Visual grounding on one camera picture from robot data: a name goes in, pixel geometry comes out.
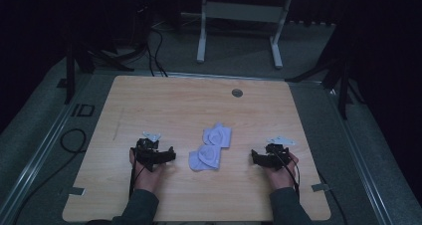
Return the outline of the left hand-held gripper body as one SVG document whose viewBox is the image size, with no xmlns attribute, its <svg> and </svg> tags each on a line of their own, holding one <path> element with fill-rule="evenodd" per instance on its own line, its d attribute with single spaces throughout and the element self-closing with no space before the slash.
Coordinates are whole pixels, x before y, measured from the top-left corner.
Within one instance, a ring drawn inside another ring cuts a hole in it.
<svg viewBox="0 0 422 225">
<path fill-rule="evenodd" d="M 140 138 L 135 147 L 131 150 L 134 153 L 135 160 L 142 164 L 148 171 L 153 171 L 155 164 L 165 163 L 167 156 L 165 152 L 158 151 L 160 133 L 150 133 L 144 131 L 144 138 Z"/>
</svg>

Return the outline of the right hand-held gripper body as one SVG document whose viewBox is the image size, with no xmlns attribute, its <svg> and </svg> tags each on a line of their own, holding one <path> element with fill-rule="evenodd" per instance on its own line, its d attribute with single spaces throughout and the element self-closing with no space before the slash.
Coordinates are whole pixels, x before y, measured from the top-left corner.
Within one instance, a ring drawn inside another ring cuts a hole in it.
<svg viewBox="0 0 422 225">
<path fill-rule="evenodd" d="M 288 165 L 292 161 L 289 146 L 295 144 L 292 139 L 281 135 L 269 138 L 265 150 L 270 159 L 270 167 L 279 170 Z"/>
</svg>

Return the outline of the pale lilac sock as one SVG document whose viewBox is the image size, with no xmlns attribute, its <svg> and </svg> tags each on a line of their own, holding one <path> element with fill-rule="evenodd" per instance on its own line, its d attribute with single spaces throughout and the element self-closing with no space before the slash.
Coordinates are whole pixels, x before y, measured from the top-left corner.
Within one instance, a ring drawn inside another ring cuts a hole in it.
<svg viewBox="0 0 422 225">
<path fill-rule="evenodd" d="M 203 142 L 206 145 L 228 148 L 231 144 L 231 135 L 231 127 L 224 126 L 221 122 L 216 122 L 213 127 L 203 130 Z"/>
<path fill-rule="evenodd" d="M 189 167 L 192 170 L 217 170 L 220 167 L 221 148 L 216 145 L 201 145 L 189 153 Z"/>
</svg>

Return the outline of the person's right hand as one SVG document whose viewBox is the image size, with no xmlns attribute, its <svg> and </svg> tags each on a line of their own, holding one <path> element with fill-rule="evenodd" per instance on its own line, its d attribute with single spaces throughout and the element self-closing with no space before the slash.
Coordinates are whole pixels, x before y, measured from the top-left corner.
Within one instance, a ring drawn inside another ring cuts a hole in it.
<svg viewBox="0 0 422 225">
<path fill-rule="evenodd" d="M 291 153 L 291 161 L 284 168 L 274 170 L 273 168 L 264 168 L 270 184 L 274 190 L 282 188 L 294 188 L 296 182 L 295 166 L 299 160 Z"/>
</svg>

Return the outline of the person's left hand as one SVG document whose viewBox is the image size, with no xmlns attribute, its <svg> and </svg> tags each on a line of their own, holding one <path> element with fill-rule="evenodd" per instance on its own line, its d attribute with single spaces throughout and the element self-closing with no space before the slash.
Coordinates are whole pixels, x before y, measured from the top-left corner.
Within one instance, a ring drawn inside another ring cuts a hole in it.
<svg viewBox="0 0 422 225">
<path fill-rule="evenodd" d="M 129 161 L 132 166 L 129 191 L 134 192 L 142 189 L 154 193 L 159 187 L 159 181 L 166 164 L 159 164 L 153 171 L 149 171 L 136 160 L 132 150 L 129 151 Z"/>
</svg>

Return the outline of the black tripod stand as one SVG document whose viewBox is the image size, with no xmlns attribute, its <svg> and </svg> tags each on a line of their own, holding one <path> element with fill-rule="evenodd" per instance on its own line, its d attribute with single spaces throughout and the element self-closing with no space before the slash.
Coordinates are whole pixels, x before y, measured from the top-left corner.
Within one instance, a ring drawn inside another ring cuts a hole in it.
<svg viewBox="0 0 422 225">
<path fill-rule="evenodd" d="M 321 85 L 329 90 L 333 90 L 336 85 L 339 85 L 337 109 L 343 119 L 347 119 L 347 91 L 354 57 L 353 51 L 356 46 L 356 33 L 355 28 L 344 28 L 337 25 L 323 48 L 316 65 L 298 76 L 286 79 L 286 82 L 298 83 L 327 70 Z"/>
<path fill-rule="evenodd" d="M 78 64 L 84 73 L 92 73 L 95 70 L 93 58 L 100 59 L 106 66 L 118 71 L 133 72 L 132 68 L 125 66 L 122 62 L 139 56 L 146 49 L 145 45 L 137 46 L 132 52 L 117 57 L 109 56 L 102 50 L 84 41 L 72 40 L 67 44 L 66 50 L 66 79 L 65 86 L 67 96 L 65 104 L 68 105 L 76 93 L 75 64 Z"/>
</svg>

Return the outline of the metal floor rail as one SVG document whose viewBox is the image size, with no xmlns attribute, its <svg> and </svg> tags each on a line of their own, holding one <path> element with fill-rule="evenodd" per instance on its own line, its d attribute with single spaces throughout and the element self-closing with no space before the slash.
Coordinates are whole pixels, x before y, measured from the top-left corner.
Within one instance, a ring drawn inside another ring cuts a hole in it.
<svg viewBox="0 0 422 225">
<path fill-rule="evenodd" d="M 383 199 L 378 191 L 378 187 L 369 171 L 369 168 L 363 158 L 358 143 L 352 133 L 351 127 L 346 119 L 342 117 L 337 108 L 339 93 L 335 89 L 328 89 L 327 96 L 331 107 L 335 110 L 336 117 L 339 120 L 340 127 L 345 133 L 346 144 L 361 180 L 362 186 L 374 211 L 379 225 L 392 225 L 392 219 L 386 209 Z"/>
<path fill-rule="evenodd" d="M 31 184 L 91 77 L 77 79 L 70 101 L 66 91 L 45 80 L 0 133 L 0 225 L 11 225 Z"/>
</svg>

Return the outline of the white metal table frame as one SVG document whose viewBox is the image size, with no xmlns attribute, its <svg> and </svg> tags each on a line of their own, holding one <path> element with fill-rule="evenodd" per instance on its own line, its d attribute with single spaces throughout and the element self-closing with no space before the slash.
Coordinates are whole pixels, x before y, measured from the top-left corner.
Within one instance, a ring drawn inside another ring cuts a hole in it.
<svg viewBox="0 0 422 225">
<path fill-rule="evenodd" d="M 206 43 L 207 43 L 207 20 L 225 19 L 235 21 L 252 21 L 264 23 L 277 23 L 276 32 L 269 38 L 274 66 L 276 69 L 283 67 L 282 54 L 279 48 L 281 33 L 288 13 L 290 11 L 292 0 L 284 0 L 284 6 L 261 6 L 238 3 L 214 2 L 201 0 L 201 26 L 198 42 L 196 61 L 205 62 Z"/>
</svg>

